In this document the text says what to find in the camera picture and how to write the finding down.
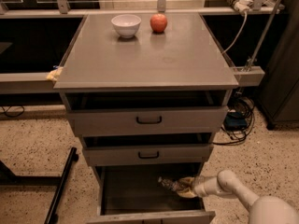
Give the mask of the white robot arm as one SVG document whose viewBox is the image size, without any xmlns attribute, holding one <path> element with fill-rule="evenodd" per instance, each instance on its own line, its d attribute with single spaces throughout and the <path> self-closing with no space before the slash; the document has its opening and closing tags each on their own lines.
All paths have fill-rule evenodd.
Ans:
<svg viewBox="0 0 299 224">
<path fill-rule="evenodd" d="M 184 198 L 236 197 L 249 212 L 249 224 L 299 224 L 299 214 L 290 204 L 275 196 L 258 196 L 231 170 L 216 176 L 183 177 L 178 182 L 182 188 L 177 194 Z"/>
</svg>

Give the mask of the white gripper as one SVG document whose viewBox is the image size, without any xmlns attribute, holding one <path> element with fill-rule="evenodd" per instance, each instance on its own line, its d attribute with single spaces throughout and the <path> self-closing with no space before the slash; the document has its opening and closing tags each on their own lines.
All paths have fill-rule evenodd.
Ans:
<svg viewBox="0 0 299 224">
<path fill-rule="evenodd" d="M 201 198 L 209 195 L 217 195 L 220 190 L 216 176 L 199 175 L 196 178 L 187 176 L 181 178 L 178 182 L 186 186 L 192 185 L 192 189 L 186 188 L 177 192 L 178 196 L 187 199 L 195 198 L 196 195 Z"/>
</svg>

